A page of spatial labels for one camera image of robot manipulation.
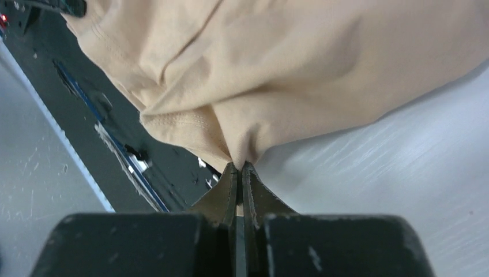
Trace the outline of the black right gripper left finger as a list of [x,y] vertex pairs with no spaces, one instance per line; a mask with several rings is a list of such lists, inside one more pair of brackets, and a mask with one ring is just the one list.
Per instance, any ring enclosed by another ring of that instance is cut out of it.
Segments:
[[186,212],[77,213],[50,232],[32,276],[235,276],[238,171]]

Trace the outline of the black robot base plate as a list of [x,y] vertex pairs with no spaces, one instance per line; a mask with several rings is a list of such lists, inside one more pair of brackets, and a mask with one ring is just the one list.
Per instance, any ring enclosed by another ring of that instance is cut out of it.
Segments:
[[1,36],[116,211],[183,211],[217,183],[212,166],[147,134],[59,13],[2,1]]

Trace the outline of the beige t shirt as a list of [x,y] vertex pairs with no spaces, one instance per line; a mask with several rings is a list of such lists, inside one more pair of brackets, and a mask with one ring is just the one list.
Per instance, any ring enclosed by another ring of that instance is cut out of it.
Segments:
[[219,171],[488,59],[487,1],[88,1],[65,20],[153,138]]

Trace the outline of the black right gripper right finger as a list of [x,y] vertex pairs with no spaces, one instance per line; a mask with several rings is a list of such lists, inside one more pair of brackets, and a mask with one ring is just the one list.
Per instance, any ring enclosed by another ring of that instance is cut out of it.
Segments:
[[298,214],[241,171],[248,276],[434,276],[423,245],[402,217]]

